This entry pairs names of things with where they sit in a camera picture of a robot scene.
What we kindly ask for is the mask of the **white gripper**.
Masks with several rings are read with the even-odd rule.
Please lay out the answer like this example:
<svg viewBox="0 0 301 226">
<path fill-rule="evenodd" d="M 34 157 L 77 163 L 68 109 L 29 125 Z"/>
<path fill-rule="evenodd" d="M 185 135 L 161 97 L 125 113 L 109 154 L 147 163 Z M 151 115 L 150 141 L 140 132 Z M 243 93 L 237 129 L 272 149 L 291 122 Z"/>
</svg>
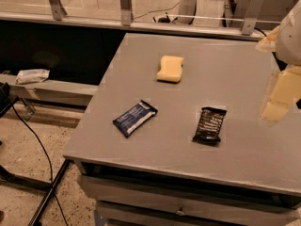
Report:
<svg viewBox="0 0 301 226">
<path fill-rule="evenodd" d="M 261 117 L 267 121 L 280 121 L 293 104 L 301 99 L 301 0 L 274 28 L 255 46 L 260 52 L 275 52 L 277 58 L 289 65 L 277 76 L 268 96 Z"/>
</svg>

